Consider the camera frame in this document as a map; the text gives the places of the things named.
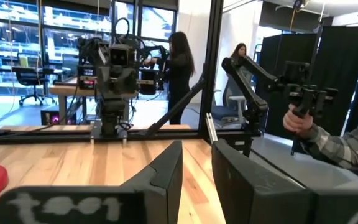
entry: glass wall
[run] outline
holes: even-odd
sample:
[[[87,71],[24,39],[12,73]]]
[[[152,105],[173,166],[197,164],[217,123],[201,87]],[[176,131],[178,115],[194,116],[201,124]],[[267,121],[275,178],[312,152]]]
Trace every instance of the glass wall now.
[[[112,24],[108,15],[76,11],[73,10],[74,8],[75,6],[71,9],[44,6],[40,13],[35,4],[0,0],[0,95],[27,94],[26,87],[17,82],[16,74],[10,72],[11,64],[19,65],[18,53],[32,55],[45,53],[42,56],[44,65],[60,68],[64,67],[63,55],[78,55],[76,46],[80,37],[98,36],[104,40],[111,39]],[[141,36],[145,44],[163,45],[169,49],[168,38],[174,29],[176,12],[144,6],[142,15]],[[122,17],[128,19],[129,33],[132,34],[133,4],[116,3],[116,18]],[[118,23],[116,27],[118,34],[125,34],[127,30],[128,26],[125,22]],[[158,51],[152,52],[152,56],[158,57]],[[18,90],[12,91],[13,85]]]

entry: white wall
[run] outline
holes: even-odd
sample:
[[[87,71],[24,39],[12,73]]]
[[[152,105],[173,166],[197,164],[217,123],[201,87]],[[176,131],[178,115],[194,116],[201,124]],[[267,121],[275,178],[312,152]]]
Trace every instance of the white wall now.
[[[177,31],[182,31],[187,35],[196,67],[196,73],[190,79],[190,87],[198,82],[203,71],[210,9],[211,0],[179,1]],[[191,100],[191,103],[200,102],[201,92]]]
[[[333,26],[344,26],[358,23],[358,12],[334,17]]]
[[[222,92],[215,93],[217,105],[223,104],[223,90],[227,83],[226,72],[221,67],[222,60],[225,57],[230,57],[236,45],[241,42],[247,46],[247,55],[253,57],[262,4],[263,1],[252,1],[225,12],[222,16],[215,83],[215,90],[222,90]]]

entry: ceiling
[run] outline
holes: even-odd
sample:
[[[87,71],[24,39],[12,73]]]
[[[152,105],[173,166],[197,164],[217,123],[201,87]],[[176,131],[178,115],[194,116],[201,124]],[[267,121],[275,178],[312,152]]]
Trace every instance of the ceiling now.
[[[281,6],[293,6],[295,0],[265,0]],[[358,0],[310,0],[305,10],[321,14],[324,2],[324,15],[340,16],[343,14],[358,12]]]

